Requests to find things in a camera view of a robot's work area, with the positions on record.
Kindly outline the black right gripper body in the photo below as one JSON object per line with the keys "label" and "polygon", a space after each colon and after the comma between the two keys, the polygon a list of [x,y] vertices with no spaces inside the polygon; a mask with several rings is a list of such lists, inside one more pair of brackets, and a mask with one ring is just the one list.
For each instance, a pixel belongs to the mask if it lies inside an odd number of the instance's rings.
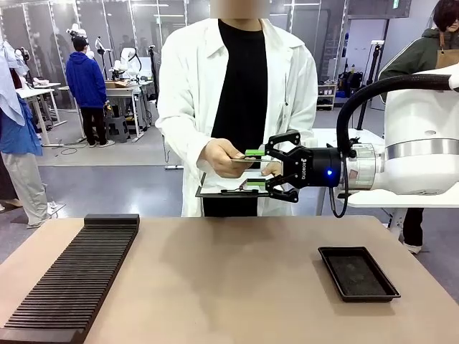
{"label": "black right gripper body", "polygon": [[336,187],[341,180],[341,155],[337,148],[298,146],[287,153],[285,177],[295,188]]}

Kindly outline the thin PCB board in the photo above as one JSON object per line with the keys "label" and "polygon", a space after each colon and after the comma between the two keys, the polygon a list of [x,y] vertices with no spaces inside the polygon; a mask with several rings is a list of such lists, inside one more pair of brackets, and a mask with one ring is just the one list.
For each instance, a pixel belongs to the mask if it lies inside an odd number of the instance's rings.
{"label": "thin PCB board", "polygon": [[255,157],[244,157],[244,158],[232,158],[231,161],[237,162],[237,163],[272,163],[276,162],[275,159],[265,159],[260,156],[255,156]]}

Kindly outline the black clipboard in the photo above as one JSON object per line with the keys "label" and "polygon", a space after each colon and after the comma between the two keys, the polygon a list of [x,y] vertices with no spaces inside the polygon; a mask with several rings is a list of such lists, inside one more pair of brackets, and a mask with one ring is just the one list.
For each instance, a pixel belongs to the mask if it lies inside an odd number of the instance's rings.
{"label": "black clipboard", "polygon": [[197,189],[199,198],[258,198],[268,197],[266,181],[273,176],[263,176],[261,171],[245,171],[239,178],[222,178],[214,173],[205,173]]}

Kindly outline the person's left forearm white sleeve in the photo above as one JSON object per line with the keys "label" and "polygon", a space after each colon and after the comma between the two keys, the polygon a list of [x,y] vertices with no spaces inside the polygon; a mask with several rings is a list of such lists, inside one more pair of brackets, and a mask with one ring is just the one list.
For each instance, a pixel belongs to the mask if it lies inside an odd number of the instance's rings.
{"label": "person's left forearm white sleeve", "polygon": [[300,110],[292,112],[292,114],[283,121],[282,129],[285,132],[295,130],[298,132],[299,145],[306,148],[317,148],[318,139],[313,132],[313,123],[316,118],[316,113],[313,111]]}

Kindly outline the person's right forearm white sleeve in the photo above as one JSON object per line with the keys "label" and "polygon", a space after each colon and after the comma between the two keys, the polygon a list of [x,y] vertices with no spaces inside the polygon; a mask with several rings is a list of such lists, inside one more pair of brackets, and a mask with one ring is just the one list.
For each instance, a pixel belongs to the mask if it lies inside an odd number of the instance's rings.
{"label": "person's right forearm white sleeve", "polygon": [[180,157],[184,167],[197,175],[201,153],[212,139],[199,132],[188,115],[160,116],[156,121],[156,127],[175,154]]}

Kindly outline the person's right hand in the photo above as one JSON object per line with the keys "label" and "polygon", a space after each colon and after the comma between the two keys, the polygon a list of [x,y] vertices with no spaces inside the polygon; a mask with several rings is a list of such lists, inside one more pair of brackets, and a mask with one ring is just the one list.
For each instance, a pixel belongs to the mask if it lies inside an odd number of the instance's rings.
{"label": "person's right hand", "polygon": [[223,138],[211,139],[201,151],[199,158],[206,161],[222,178],[239,178],[252,166],[252,163],[247,161],[235,162],[234,159],[242,159],[243,154],[230,141]]}

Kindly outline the white paper sheet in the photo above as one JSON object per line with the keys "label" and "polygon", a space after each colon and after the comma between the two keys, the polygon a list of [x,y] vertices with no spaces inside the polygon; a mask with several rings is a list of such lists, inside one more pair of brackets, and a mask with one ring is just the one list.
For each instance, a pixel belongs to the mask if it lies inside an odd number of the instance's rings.
{"label": "white paper sheet", "polygon": [[238,187],[246,179],[263,177],[259,171],[244,172],[240,178],[222,178],[217,174],[206,173],[202,177],[198,194],[220,194],[221,191],[238,191]]}

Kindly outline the person in white lab coat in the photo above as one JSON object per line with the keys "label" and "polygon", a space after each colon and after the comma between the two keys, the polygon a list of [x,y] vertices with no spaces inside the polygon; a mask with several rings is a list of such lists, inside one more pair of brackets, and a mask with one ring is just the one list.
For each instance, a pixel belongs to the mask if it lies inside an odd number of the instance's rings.
{"label": "person in white lab coat", "polygon": [[[292,112],[316,112],[316,63],[304,42],[267,19],[205,19],[173,32],[161,52],[158,119],[188,115],[211,139],[243,155],[285,133]],[[184,167],[182,216],[289,216],[289,203],[265,198],[199,198],[205,173]]]}

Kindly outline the black rectangular tray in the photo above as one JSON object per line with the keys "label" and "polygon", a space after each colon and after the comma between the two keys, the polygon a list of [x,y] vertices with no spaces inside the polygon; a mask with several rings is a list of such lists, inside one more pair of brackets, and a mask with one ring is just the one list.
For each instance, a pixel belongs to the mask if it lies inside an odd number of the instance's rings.
{"label": "black rectangular tray", "polygon": [[385,303],[401,297],[366,247],[319,247],[318,253],[342,301]]}

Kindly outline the person in brown apron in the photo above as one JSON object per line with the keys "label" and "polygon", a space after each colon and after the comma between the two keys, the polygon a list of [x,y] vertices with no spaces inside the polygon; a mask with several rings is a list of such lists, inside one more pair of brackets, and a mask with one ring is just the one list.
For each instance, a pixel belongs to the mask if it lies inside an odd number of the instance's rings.
{"label": "person in brown apron", "polygon": [[[459,0],[439,0],[434,8],[435,28],[426,29],[379,73],[379,80],[444,68],[459,63]],[[412,254],[423,245],[424,209],[408,209],[403,222],[403,244]]]}

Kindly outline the grey workbench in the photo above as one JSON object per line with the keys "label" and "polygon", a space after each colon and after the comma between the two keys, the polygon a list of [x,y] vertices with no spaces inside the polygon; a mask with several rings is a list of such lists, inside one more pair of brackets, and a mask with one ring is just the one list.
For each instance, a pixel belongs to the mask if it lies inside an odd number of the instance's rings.
{"label": "grey workbench", "polygon": [[158,113],[157,85],[153,80],[131,80],[127,88],[107,89],[107,96],[105,118],[124,117],[133,143],[154,126]]}

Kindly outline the black step stool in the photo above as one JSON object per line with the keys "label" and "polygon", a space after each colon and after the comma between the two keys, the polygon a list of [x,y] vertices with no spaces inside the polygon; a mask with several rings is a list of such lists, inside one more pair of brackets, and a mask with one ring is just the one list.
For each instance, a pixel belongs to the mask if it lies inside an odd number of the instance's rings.
{"label": "black step stool", "polygon": [[105,119],[106,137],[116,143],[126,143],[130,138],[126,119],[124,117]]}

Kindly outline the person in blue hoodie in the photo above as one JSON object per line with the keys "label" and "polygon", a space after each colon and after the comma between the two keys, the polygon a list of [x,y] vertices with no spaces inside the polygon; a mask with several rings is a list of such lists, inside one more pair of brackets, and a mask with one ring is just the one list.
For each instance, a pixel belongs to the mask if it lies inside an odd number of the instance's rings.
{"label": "person in blue hoodie", "polygon": [[87,40],[81,36],[72,39],[75,49],[66,64],[67,83],[82,115],[83,129],[91,148],[97,145],[93,134],[93,125],[101,148],[115,143],[105,135],[104,106],[107,102],[105,80],[98,63],[90,59],[87,53]]}

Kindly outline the black slotted rack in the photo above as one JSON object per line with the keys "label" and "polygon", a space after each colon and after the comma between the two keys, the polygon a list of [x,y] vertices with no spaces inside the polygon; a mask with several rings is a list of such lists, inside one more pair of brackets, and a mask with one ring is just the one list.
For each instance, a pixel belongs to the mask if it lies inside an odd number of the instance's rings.
{"label": "black slotted rack", "polygon": [[139,224],[137,214],[88,214],[0,328],[0,344],[83,344]]}

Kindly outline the white desk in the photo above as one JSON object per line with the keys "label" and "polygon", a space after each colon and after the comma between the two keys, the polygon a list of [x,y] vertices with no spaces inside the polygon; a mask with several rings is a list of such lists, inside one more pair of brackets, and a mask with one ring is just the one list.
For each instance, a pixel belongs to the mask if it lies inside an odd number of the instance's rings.
{"label": "white desk", "polygon": [[[31,103],[32,107],[35,111],[36,117],[39,122],[39,128],[42,130],[41,132],[41,144],[44,148],[59,148],[63,147],[63,143],[50,143],[48,132],[47,132],[47,123],[44,121],[42,110],[44,110],[44,114],[47,115],[49,118],[48,122],[52,128],[64,125],[67,123],[66,120],[60,119],[60,114],[57,109],[57,105],[55,102],[54,92],[55,90],[52,88],[22,88],[16,90],[19,96],[24,99],[26,102]],[[48,104],[44,98],[45,95],[49,95],[52,101],[54,114],[57,119],[57,122],[54,123],[52,121],[52,116],[50,115]]]}

